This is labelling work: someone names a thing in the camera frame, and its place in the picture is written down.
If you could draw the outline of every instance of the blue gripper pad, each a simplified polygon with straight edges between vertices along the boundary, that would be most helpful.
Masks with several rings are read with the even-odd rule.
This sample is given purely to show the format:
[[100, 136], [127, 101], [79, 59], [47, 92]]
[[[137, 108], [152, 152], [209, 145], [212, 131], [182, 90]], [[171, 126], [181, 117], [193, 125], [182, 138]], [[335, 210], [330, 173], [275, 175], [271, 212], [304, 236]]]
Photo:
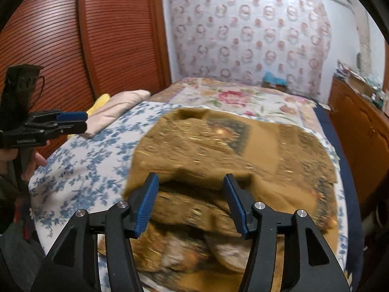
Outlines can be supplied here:
[[237, 232], [242, 234], [242, 237], [246, 238], [248, 235], [246, 213], [237, 194], [239, 191], [240, 187], [237, 181], [234, 179], [234, 176], [230, 173], [226, 174], [223, 179], [223, 194], [230, 208], [231, 218], [234, 221]]
[[143, 233], [151, 217], [151, 211], [157, 197], [159, 188], [159, 179], [156, 173], [151, 173], [145, 181], [144, 187], [147, 187], [146, 194], [139, 206], [137, 214], [137, 223], [135, 225], [134, 233], [137, 238]]
[[86, 121], [88, 114], [86, 112], [62, 112], [56, 117], [57, 122]]

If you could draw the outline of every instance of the hand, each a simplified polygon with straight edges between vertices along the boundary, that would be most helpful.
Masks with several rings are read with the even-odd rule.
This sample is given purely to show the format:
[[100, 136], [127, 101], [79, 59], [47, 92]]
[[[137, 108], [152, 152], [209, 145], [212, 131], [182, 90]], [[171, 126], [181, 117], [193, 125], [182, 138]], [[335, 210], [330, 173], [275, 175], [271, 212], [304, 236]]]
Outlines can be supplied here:
[[[12, 161], [18, 155], [17, 149], [0, 149], [0, 173], [7, 173], [7, 162]], [[34, 175], [36, 166], [46, 166], [46, 159], [36, 150], [32, 152], [30, 162], [27, 165], [26, 172], [22, 175], [24, 181], [28, 181]]]

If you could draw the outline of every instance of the louvered wardrobe door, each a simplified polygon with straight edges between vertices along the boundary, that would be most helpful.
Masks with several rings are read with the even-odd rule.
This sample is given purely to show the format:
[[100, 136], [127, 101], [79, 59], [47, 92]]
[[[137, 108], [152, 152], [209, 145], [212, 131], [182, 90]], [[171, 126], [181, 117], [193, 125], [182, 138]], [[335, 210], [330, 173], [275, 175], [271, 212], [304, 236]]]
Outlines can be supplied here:
[[152, 12], [150, 0], [85, 0], [86, 32], [82, 34], [88, 37], [92, 57], [87, 65], [102, 93], [164, 89]]
[[[46, 84], [32, 110], [86, 111], [91, 107], [93, 94], [77, 21], [76, 0], [24, 0], [0, 33], [1, 91], [8, 66], [36, 64], [44, 67], [41, 75]], [[42, 154], [49, 156], [65, 140], [52, 141]]]

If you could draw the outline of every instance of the black cable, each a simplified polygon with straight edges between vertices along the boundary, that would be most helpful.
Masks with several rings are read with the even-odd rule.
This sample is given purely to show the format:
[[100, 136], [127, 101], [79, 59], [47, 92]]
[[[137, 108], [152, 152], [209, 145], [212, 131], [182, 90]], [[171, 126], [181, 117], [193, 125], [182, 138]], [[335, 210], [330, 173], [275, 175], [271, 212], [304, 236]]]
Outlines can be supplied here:
[[39, 80], [40, 78], [42, 78], [42, 80], [43, 80], [43, 82], [42, 82], [42, 87], [40, 88], [40, 93], [39, 93], [38, 97], [36, 98], [34, 104], [32, 104], [32, 105], [30, 106], [30, 109], [32, 109], [32, 108], [34, 107], [34, 105], [37, 104], [37, 102], [38, 102], [39, 99], [40, 99], [40, 96], [42, 95], [43, 89], [44, 89], [44, 87], [45, 87], [45, 77], [44, 77], [44, 76], [39, 76], [37, 80]]

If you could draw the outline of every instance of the bed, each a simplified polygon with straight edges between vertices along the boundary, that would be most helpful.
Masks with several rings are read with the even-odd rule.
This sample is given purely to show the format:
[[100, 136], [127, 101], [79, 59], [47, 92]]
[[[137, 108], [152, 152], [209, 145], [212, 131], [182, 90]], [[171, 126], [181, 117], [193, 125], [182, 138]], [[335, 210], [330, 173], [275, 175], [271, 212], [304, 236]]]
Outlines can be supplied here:
[[[141, 137], [163, 114], [182, 106], [203, 106], [248, 118], [302, 127], [314, 134], [336, 168], [339, 239], [336, 257], [352, 273], [356, 287], [362, 270], [363, 233], [355, 187], [339, 139], [328, 115], [317, 102], [271, 89], [186, 78], [152, 96], [92, 139], [67, 141], [30, 181], [32, 218], [47, 253], [73, 213], [106, 210], [121, 194], [132, 153]], [[103, 291], [109, 291], [105, 258], [99, 256]]]

